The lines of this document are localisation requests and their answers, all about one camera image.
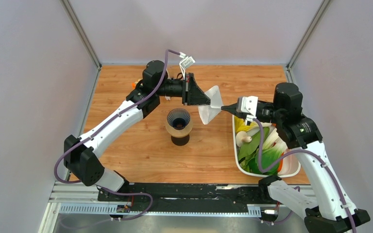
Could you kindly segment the white paper coffee filter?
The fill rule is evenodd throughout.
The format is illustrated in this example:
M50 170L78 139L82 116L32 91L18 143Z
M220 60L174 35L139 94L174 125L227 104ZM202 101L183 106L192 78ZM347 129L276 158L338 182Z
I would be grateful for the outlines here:
M215 85L205 91L205 95L209 97L210 104L198 106L198 112L202 123L207 125L221 112L223 101L218 85Z

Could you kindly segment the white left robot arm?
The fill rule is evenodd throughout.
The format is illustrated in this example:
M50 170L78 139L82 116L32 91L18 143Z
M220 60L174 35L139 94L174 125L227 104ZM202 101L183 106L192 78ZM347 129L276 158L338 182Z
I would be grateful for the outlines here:
M210 105L210 98L198 87L193 73L181 80L169 79L164 62L150 61L142 79L115 112L87 133L65 139L64 166L84 185L106 188L117 201L127 199L125 178L105 168L99 158L122 133L146 118L160 104L161 96L180 97L184 105Z

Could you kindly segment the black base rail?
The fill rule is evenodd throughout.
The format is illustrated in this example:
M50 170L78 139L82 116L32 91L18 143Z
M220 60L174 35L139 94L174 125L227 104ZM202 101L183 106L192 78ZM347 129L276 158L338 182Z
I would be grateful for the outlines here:
M99 189L98 200L130 203L148 213L246 213L249 205L276 206L256 184L131 183L124 195Z

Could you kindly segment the white mushroom toy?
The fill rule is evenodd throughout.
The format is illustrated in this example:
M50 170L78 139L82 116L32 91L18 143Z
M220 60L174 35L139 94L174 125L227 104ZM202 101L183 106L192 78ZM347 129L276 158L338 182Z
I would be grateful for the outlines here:
M235 136L236 145L240 148L244 143L250 143L252 137L247 134L245 131L240 131Z

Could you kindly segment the white plastic basin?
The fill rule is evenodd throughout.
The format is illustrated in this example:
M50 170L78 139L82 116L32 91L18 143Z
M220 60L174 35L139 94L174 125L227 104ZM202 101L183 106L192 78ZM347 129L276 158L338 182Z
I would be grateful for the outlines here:
M254 176L254 177L267 177L268 175L258 175L258 174L252 174L252 173L249 173L249 172L246 172L244 171L239 165L238 165L238 159L237 159L237 154L238 154L238 150L239 150L239 147L236 145L236 139L235 139L235 136L237 133L235 133L235 127L234 127L234 116L232 117L232 132L233 132L233 142L234 142L234 154L235 154L235 162L236 162L236 165L238 167L238 169L246 174L246 175L249 175L249 176ZM275 127L274 124L271 124L271 123L262 123L262 126L263 128L264 127ZM257 131L259 131L259 127L258 128L253 128L249 131L247 131L247 134L249 136L252 136L254 135ZM288 178L288 177L292 177L292 176L295 176L298 174L298 172L300 171L301 169L301 165L300 163L298 162L298 160L295 158L294 155L290 155L286 158L284 158L282 160L283 162L283 166L281 168L281 171L277 174L278 176L280 176L281 178Z

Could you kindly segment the blue ribbed coffee dripper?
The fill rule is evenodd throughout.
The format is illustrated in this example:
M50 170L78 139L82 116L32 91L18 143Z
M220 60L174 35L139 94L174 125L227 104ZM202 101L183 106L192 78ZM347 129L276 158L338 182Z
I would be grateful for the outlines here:
M167 115L168 124L176 129L184 129L191 121L191 116L186 109L176 108L171 110Z

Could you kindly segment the yellow napa cabbage toy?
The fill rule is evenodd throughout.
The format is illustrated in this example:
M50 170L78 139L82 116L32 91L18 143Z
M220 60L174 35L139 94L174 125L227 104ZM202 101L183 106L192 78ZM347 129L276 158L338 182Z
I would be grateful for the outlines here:
M254 122L251 122L250 125L246 125L245 120L234 116L234 127L235 133L238 133L240 131L247 132L253 128L258 128L258 125Z

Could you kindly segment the brown glass carafe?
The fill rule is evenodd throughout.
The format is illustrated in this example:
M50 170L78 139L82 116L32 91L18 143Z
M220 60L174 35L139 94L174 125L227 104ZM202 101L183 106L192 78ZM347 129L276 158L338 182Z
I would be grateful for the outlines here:
M184 137L174 137L174 136L171 136L172 143L175 144L175 145L177 145L177 146L184 146L184 145L186 145L189 142L189 139L190 139L189 135L186 135Z

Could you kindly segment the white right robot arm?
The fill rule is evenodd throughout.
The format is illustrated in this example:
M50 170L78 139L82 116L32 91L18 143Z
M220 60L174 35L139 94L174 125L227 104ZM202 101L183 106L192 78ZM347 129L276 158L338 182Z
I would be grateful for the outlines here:
M274 124L288 155L295 155L306 172L315 195L307 197L271 175L258 183L257 195L262 202L284 204L303 219L310 233L356 232L358 226L370 221L370 216L356 207L339 183L316 123L302 112L302 101L297 85L279 83L272 102L256 96L240 97L236 103L222 106L222 110L246 123Z

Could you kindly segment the green bok choy toy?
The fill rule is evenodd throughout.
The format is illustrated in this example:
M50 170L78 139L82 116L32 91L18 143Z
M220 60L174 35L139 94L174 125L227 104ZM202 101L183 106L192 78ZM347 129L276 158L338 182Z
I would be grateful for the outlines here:
M263 169L268 168L288 151L288 147L278 135L275 127L264 127L263 132L264 140L262 145L260 145L260 131L250 136L252 139L250 142L248 142L247 138L245 139L238 150L238 165L244 171L252 174L277 175L283 166L282 161L275 164L267 172L262 172L258 165L261 164Z

